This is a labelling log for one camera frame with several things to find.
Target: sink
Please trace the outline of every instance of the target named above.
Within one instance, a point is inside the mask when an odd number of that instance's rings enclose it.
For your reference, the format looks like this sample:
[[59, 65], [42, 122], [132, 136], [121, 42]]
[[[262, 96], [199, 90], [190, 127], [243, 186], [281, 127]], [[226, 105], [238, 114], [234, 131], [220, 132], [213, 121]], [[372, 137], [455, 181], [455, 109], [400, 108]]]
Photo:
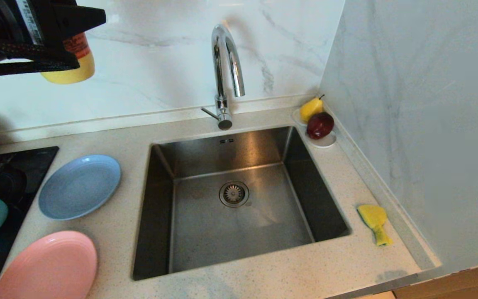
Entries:
[[294, 127], [150, 151], [134, 280], [349, 234]]

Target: yellow pear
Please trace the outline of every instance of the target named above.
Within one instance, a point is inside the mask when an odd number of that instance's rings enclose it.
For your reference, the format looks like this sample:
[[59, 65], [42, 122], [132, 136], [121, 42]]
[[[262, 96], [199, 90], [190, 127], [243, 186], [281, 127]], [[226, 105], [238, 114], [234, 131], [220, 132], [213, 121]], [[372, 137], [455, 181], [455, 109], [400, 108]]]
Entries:
[[315, 97], [313, 100], [310, 100], [309, 102], [305, 103], [301, 108], [300, 108], [300, 117], [302, 117], [302, 120], [307, 123], [311, 116], [322, 112], [322, 95], [321, 97]]

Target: bottle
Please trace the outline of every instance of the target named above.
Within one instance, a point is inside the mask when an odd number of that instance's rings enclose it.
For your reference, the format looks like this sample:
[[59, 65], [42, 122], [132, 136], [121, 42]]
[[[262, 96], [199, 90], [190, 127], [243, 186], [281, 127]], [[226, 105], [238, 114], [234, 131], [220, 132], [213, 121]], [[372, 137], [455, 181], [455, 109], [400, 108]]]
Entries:
[[95, 74], [95, 61], [85, 33], [66, 39], [64, 47], [67, 51], [74, 53], [80, 67], [67, 71], [42, 72], [42, 76], [49, 82], [58, 84], [72, 84], [91, 78]]

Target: black cooktop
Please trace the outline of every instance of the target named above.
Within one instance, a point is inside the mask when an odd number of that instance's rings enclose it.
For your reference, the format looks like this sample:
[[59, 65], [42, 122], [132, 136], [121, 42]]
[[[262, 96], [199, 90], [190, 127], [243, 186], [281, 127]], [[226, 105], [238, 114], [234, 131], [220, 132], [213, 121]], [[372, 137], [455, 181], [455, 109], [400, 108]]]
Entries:
[[53, 146], [0, 155], [0, 199], [8, 206], [7, 219], [0, 228], [0, 273], [58, 150]]

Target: pink plate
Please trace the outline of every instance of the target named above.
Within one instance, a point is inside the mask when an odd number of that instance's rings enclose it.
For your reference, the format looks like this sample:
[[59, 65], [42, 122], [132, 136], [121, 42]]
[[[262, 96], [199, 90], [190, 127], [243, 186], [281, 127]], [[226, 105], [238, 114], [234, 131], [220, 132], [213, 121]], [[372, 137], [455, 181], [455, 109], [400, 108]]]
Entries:
[[84, 299], [97, 271], [97, 251], [77, 231], [59, 231], [32, 243], [0, 279], [0, 299]]

